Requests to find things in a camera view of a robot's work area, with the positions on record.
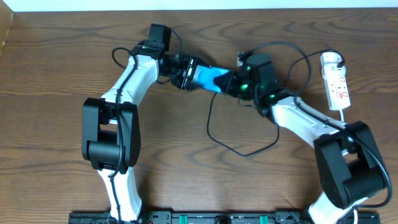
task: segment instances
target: black wire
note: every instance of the black wire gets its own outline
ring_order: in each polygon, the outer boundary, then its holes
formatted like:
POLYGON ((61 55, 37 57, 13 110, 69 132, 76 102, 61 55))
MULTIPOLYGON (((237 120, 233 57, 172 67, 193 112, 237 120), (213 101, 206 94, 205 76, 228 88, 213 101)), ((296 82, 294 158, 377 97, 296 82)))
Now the black wire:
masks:
POLYGON ((258 150, 254 151, 254 152, 250 152, 249 154, 241 154, 240 152, 236 151, 235 149, 233 149, 233 148, 231 148, 231 147, 229 147, 229 146, 227 146, 227 145, 225 145, 225 144, 223 144, 223 143, 221 143, 221 142, 215 140, 215 139, 211 136, 211 134, 210 134, 210 132, 209 132, 209 124, 210 124, 210 117, 211 117, 211 109, 213 108, 213 102, 214 102, 214 98, 216 97, 216 95, 217 95, 217 93, 215 93, 215 94, 213 95, 212 99, 211 99, 211 102, 210 102, 210 110, 209 110, 209 117, 208 117, 208 119, 207 119, 207 135, 209 136, 209 138, 210 138, 211 140, 213 140, 215 143, 218 143, 218 144, 224 146, 225 148, 229 149, 230 151, 235 152, 237 155, 243 156, 243 157, 254 156, 254 155, 256 155, 256 154, 259 154, 260 152, 264 152, 265 150, 271 148, 272 146, 274 146, 274 145, 278 142, 278 140, 279 140, 279 125, 277 125, 277 137, 276 137, 276 140, 275 140, 273 143, 269 144, 269 145, 266 146, 266 147, 263 147, 263 148, 261 148, 261 149, 258 149, 258 150))
MULTIPOLYGON (((312 54, 306 55, 306 57, 310 57, 310 56, 312 56, 312 55, 316 55, 316 54, 320 54, 320 53, 325 53, 325 52, 334 52, 334 53, 338 53, 338 54, 340 55, 340 57, 341 57, 341 62, 340 62, 340 63, 343 63, 343 65, 344 65, 344 63, 345 63, 344 56, 343 56, 342 54, 340 54, 340 53, 339 53, 337 50, 335 50, 335 49, 320 50, 320 51, 314 52, 314 53, 312 53, 312 54)), ((290 77, 292 76, 292 71, 293 71, 294 65, 295 65, 297 62, 299 62, 299 61, 301 61, 301 60, 303 60, 303 59, 305 59, 305 57, 302 57, 302 58, 296 60, 296 61, 293 62, 293 64, 290 66, 289 72, 288 72, 288 74, 287 74, 287 79, 286 79, 286 82, 285 82, 285 87, 287 87, 287 83, 289 82, 290 77)))
POLYGON ((113 192, 113 197, 114 197, 114 201, 116 202, 116 209, 118 210, 118 217, 119 217, 119 224, 122 224, 122 215, 120 212, 120 203, 119 203, 119 199, 118 199, 118 195, 116 194, 116 188, 114 186, 114 178, 110 178, 111 181, 111 185, 112 185, 112 192, 113 192))
MULTIPOLYGON (((185 64, 184 64, 184 59, 183 59, 182 39, 181 39, 181 37, 177 34, 177 32, 176 32, 175 30, 173 30, 173 29, 172 29, 172 33, 177 37, 178 41, 180 42, 180 53, 179 53, 179 55, 178 55, 178 59, 181 61, 181 63, 182 63, 182 68, 183 68, 183 71, 184 71, 184 70, 185 70, 185 64)), ((165 84, 165 83, 168 83, 168 82, 170 82, 170 81, 173 81, 174 79, 178 78, 179 76, 180 76, 179 74, 176 74, 176 75, 174 75, 173 77, 169 78, 168 80, 166 80, 166 81, 164 81, 164 82, 159 81, 159 80, 156 80, 156 82, 159 83, 159 84, 165 84)))
POLYGON ((256 108, 256 106, 254 106, 254 105, 243 105, 243 104, 241 103, 241 99, 238 99, 238 105, 239 105, 239 106, 247 106, 247 107, 250 107, 250 108, 256 108))

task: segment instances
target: power strip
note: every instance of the power strip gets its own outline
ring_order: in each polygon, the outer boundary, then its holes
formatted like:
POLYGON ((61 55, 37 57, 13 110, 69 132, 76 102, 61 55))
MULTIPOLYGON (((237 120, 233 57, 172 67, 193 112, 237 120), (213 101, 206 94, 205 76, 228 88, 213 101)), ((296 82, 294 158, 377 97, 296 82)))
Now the power strip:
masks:
POLYGON ((338 53, 325 52, 321 55, 322 77, 325 82, 329 109, 340 111, 342 116, 343 109, 349 107, 351 102, 345 77, 346 67, 339 68, 340 62, 341 56, 338 53))

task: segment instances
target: green led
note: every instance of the green led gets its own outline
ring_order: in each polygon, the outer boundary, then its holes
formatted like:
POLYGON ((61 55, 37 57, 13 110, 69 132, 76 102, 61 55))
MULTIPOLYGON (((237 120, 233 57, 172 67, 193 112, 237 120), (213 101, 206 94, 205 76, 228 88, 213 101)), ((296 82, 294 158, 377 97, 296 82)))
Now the green led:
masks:
POLYGON ((241 85, 241 90, 246 90, 247 88, 248 88, 248 84, 243 84, 243 85, 241 85))

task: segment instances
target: wooden table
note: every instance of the wooden table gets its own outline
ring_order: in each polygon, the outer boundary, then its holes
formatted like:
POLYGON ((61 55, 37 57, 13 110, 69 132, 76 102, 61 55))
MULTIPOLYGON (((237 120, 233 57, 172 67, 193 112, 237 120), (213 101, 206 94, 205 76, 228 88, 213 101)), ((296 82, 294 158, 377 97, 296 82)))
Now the wooden table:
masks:
MULTIPOLYGON (((112 49, 145 39, 151 22, 173 27, 185 51, 228 68, 235 67, 237 52, 273 40, 293 42, 306 53, 338 49, 352 102, 346 120, 371 127, 398 185, 397 9, 17 13, 0 61, 0 222, 65 223, 72 211, 109 208, 101 178, 81 156, 81 109, 122 73, 112 49)), ((178 50, 175 37, 171 48, 178 50)), ((300 57, 283 46, 261 51, 272 55, 281 81, 300 57)), ((303 98, 338 118, 327 107, 319 58, 311 62, 313 80, 303 98)), ((304 63, 294 70, 291 89, 304 83, 306 72, 304 63)), ((322 191, 313 149, 281 129, 268 152, 238 157, 206 135, 211 96, 171 84, 153 84, 147 92, 139 108, 136 166, 146 205, 264 211, 312 204, 322 191)), ((218 96, 211 133, 249 152, 272 142, 276 127, 236 99, 218 96)), ((397 223, 396 198, 378 210, 383 223, 397 223)))

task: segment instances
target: black bracket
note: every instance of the black bracket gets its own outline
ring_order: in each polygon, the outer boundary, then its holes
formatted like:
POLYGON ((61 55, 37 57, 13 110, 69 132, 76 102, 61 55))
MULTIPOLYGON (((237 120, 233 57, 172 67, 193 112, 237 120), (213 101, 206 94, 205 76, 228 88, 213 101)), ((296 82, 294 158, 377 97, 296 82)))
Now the black bracket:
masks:
POLYGON ((223 93, 241 100, 253 100, 257 95, 258 107, 265 107, 261 102, 264 96, 280 90, 271 56, 267 54, 245 56, 240 71, 216 77, 214 83, 223 93))
POLYGON ((153 59, 160 59, 164 52, 169 51, 171 28, 161 24, 151 24, 148 40, 140 41, 134 48, 136 55, 146 55, 153 59))
MULTIPOLYGON (((362 140, 384 166, 368 126, 358 121, 345 127, 362 140)), ((322 189, 336 207, 346 209, 386 187, 376 161, 359 145, 349 142, 343 133, 322 135, 314 141, 314 148, 322 189), (347 164, 341 154, 344 149, 350 154, 357 153, 358 159, 347 164)))
MULTIPOLYGON (((134 167, 141 150, 137 105, 124 102, 119 106, 123 132, 123 144, 126 148, 120 173, 125 174, 128 167, 134 167)), ((84 159, 91 161, 94 169, 112 169, 118 166, 118 132, 100 128, 114 117, 114 104, 101 99, 88 98, 83 105, 83 138, 81 152, 84 159)))

